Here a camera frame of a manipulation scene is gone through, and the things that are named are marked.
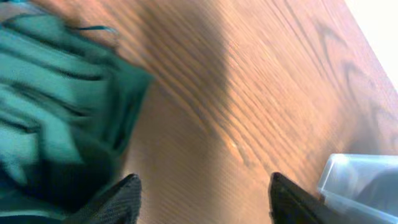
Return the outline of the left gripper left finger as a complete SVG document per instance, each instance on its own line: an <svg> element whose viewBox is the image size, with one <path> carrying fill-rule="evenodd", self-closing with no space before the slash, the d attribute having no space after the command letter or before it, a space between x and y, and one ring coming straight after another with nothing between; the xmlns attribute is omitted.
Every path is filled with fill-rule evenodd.
<svg viewBox="0 0 398 224"><path fill-rule="evenodd" d="M64 224L136 224L141 208L142 184L129 174L104 194L66 218Z"/></svg>

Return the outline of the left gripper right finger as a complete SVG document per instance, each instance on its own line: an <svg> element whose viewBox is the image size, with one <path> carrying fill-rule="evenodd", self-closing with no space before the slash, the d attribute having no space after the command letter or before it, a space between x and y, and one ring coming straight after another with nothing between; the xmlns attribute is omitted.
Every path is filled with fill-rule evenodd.
<svg viewBox="0 0 398 224"><path fill-rule="evenodd" d="M271 175L270 216L273 224L339 224L345 219L280 172Z"/></svg>

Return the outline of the green cloth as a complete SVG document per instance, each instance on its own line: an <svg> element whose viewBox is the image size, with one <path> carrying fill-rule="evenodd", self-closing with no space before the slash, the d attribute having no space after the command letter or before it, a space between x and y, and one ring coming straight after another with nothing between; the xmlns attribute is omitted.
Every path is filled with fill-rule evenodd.
<svg viewBox="0 0 398 224"><path fill-rule="evenodd" d="M1 23L1 222L60 223L112 186L152 76L51 15Z"/></svg>

